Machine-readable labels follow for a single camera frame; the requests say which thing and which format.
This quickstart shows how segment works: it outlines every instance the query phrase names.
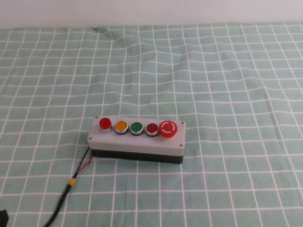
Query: tablecloth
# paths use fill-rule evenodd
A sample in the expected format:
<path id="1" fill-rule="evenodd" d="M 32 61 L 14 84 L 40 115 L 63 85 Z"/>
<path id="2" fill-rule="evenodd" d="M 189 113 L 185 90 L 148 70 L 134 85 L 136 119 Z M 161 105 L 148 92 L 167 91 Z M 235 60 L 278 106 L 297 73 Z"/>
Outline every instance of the tablecloth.
<path id="1" fill-rule="evenodd" d="M 1 30 L 0 86 L 10 227 L 46 223 L 95 115 L 185 121 L 183 164 L 93 158 L 54 227 L 303 226 L 300 23 Z"/>

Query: red mushroom button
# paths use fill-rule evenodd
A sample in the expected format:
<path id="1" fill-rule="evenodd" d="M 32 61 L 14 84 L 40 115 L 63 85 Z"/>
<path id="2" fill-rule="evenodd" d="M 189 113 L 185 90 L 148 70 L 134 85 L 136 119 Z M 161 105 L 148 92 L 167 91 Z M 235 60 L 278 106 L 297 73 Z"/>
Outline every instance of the red mushroom button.
<path id="1" fill-rule="evenodd" d="M 159 125 L 159 133 L 165 138 L 173 137 L 178 131 L 178 126 L 173 121 L 163 121 Z"/>

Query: red wire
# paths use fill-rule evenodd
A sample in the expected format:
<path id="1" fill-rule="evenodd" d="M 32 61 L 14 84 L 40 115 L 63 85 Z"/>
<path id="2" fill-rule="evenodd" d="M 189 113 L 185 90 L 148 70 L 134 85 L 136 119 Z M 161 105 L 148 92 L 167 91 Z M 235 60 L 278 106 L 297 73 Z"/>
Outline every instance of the red wire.
<path id="1" fill-rule="evenodd" d="M 86 168 L 90 164 L 92 158 L 93 158 L 93 152 L 90 152 L 89 161 L 85 164 L 84 167 L 82 167 L 81 169 L 79 169 L 79 171 L 77 173 L 80 173 L 84 168 Z"/>

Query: black object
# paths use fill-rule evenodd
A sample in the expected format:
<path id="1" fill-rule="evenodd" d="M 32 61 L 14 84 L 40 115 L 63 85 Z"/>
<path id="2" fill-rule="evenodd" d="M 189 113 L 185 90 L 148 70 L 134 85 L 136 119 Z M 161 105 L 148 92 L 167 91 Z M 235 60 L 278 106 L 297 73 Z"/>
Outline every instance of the black object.
<path id="1" fill-rule="evenodd" d="M 156 155 L 156 154 L 145 154 L 135 152 L 123 152 L 123 151 L 112 151 L 112 150 L 95 150 L 91 149 L 94 157 L 107 157 L 107 158 L 120 158 L 128 160 L 140 160 L 140 161 L 151 161 L 151 162 L 168 162 L 174 164 L 182 164 L 183 156 L 172 156 L 172 155 Z"/>
<path id="2" fill-rule="evenodd" d="M 9 215 L 6 210 L 0 210 L 0 227 L 6 227 L 9 222 Z"/>
<path id="3" fill-rule="evenodd" d="M 53 215 L 51 216 L 51 218 L 50 218 L 49 221 L 45 224 L 44 227 L 49 227 L 49 226 L 53 223 L 53 221 L 55 220 L 55 218 L 57 217 L 57 215 L 58 215 L 58 213 L 59 213 L 59 211 L 60 211 L 60 209 L 61 209 L 61 207 L 62 207 L 62 205 L 63 205 L 63 203 L 64 203 L 64 200 L 65 200 L 67 194 L 68 194 L 68 193 L 70 192 L 70 190 L 71 190 L 71 187 L 72 187 L 72 185 L 73 185 L 73 183 L 74 183 L 74 180 L 76 179 L 76 177 L 77 177 L 77 175 L 78 175 L 78 171 L 80 170 L 80 167 L 81 167 L 81 165 L 82 165 L 82 163 L 83 163 L 83 160 L 84 160 L 84 158 L 85 158 L 85 156 L 86 156 L 86 154 L 87 154 L 88 151 L 89 151 L 89 148 L 87 148 L 87 150 L 86 150 L 86 152 L 85 152 L 85 154 L 84 154 L 84 156 L 83 156 L 83 158 L 82 158 L 82 160 L 81 160 L 81 162 L 80 162 L 80 164 L 79 164 L 79 166 L 78 166 L 78 168 L 77 168 L 77 170 L 76 170 L 74 176 L 72 177 L 73 181 L 72 181 L 72 179 L 71 179 L 70 182 L 67 184 L 67 186 L 66 186 L 66 188 L 65 188 L 65 191 L 63 192 L 63 194 L 62 194 L 62 196 L 61 196 L 61 198 L 60 198 L 60 200 L 59 200 L 59 202 L 58 202 L 58 205 L 57 205 L 56 210 L 54 211 Z"/>

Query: control box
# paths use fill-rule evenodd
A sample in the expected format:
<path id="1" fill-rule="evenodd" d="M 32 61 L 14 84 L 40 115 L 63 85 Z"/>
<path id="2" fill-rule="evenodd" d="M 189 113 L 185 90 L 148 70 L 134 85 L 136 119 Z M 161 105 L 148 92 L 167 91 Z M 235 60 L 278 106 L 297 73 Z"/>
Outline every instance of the control box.
<path id="1" fill-rule="evenodd" d="M 88 135 L 95 157 L 181 164 L 185 122 L 96 116 Z"/>

